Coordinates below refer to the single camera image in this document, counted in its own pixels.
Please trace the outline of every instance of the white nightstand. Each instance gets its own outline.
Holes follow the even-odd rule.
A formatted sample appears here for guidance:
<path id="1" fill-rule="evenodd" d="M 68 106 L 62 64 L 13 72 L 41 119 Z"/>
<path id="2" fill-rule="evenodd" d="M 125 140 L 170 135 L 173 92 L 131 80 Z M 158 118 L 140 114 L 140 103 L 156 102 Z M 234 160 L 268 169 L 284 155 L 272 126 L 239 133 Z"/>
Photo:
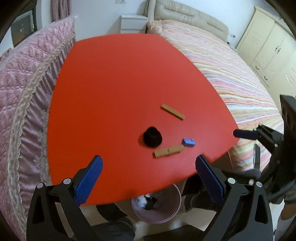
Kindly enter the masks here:
<path id="1" fill-rule="evenodd" d="M 120 33 L 145 33 L 148 18 L 142 15 L 121 15 Z"/>

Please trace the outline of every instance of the pink curtain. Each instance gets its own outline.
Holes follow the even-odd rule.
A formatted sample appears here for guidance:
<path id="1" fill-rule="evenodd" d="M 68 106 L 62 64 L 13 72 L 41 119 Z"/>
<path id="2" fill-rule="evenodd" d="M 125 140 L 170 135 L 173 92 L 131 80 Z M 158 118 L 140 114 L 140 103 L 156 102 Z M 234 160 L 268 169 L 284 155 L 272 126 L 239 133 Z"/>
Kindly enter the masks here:
<path id="1" fill-rule="evenodd" d="M 58 21 L 71 14 L 71 0 L 52 0 L 52 21 Z"/>

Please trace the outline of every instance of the small wooden block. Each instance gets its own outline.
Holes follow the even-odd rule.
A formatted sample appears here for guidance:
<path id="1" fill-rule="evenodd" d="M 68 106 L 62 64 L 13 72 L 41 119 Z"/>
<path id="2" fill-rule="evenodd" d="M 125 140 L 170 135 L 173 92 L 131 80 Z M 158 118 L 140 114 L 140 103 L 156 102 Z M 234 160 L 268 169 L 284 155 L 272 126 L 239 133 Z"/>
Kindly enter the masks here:
<path id="1" fill-rule="evenodd" d="M 171 154 L 175 154 L 178 153 L 180 151 L 182 151 L 184 149 L 183 145 L 179 145 L 179 146 L 172 146 L 168 148 L 168 153 Z"/>
<path id="2" fill-rule="evenodd" d="M 168 149 L 165 148 L 165 149 L 155 150 L 154 155 L 155 155 L 155 157 L 168 156 L 169 155 Z"/>
<path id="3" fill-rule="evenodd" d="M 167 106 L 166 104 L 163 104 L 161 106 L 162 109 L 164 109 L 166 112 L 174 115 L 175 117 L 181 119 L 181 120 L 184 120 L 185 119 L 185 116 L 183 114 L 181 114 L 180 112 L 174 110 L 173 108 Z"/>

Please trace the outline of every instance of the bed frame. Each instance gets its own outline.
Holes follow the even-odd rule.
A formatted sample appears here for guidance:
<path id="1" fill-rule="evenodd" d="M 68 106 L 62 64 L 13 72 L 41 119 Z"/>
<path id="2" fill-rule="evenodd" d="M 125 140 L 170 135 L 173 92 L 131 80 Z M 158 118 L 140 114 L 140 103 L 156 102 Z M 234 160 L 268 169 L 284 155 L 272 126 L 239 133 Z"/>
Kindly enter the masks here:
<path id="1" fill-rule="evenodd" d="M 204 29 L 227 41 L 228 27 L 214 17 L 172 0 L 148 0 L 145 16 L 153 20 L 175 20 Z"/>

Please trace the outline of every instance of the pink quilted bedspread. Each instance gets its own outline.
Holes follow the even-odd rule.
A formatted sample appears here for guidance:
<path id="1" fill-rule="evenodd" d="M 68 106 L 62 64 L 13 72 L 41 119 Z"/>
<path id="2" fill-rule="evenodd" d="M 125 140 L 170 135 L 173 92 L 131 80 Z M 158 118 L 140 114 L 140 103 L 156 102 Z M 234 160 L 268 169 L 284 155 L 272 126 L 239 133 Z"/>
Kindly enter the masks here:
<path id="1" fill-rule="evenodd" d="M 21 240 L 25 240 L 26 215 L 35 189 L 30 180 L 36 179 L 28 168 L 25 179 L 20 172 L 28 163 L 34 165 L 24 156 L 36 145 L 29 140 L 20 151 L 23 126 L 27 125 L 32 101 L 36 102 L 34 93 L 38 92 L 39 82 L 61 52 L 61 44 L 75 38 L 73 27 L 71 18 L 50 24 L 21 42 L 0 62 L 0 210 Z M 27 133 L 34 133 L 34 126 L 27 129 Z"/>

